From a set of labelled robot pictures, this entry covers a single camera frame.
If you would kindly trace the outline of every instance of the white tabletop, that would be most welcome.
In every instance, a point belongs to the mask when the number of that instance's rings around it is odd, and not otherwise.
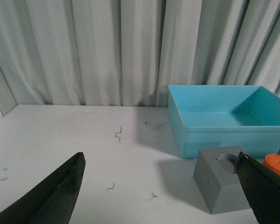
[[[196,160],[180,158],[157,107],[17,106],[0,120],[0,211],[76,152],[86,167],[71,224],[257,223],[251,209],[209,214]]]

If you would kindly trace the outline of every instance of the blue box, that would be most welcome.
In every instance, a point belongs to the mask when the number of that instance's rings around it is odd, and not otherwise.
[[[261,86],[170,85],[168,110],[184,159],[240,145],[251,157],[280,148],[280,98]]]

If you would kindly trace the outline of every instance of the small wire piece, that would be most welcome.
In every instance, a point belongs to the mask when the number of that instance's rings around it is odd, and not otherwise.
[[[115,134],[115,137],[116,138],[119,138],[119,141],[120,141],[120,136],[117,136],[117,134],[120,134],[121,133],[121,126],[120,126],[120,132],[117,132],[116,134]]]
[[[107,188],[107,190],[114,189],[115,183],[113,183],[113,187]]]

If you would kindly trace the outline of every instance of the gray curtain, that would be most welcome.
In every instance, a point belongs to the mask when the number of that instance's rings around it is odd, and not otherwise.
[[[280,0],[0,0],[0,77],[3,114],[166,106],[170,84],[280,96]]]

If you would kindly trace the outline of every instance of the orange object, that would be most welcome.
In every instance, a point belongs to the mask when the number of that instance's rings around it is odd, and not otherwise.
[[[280,155],[269,154],[265,157],[263,165],[280,175]]]

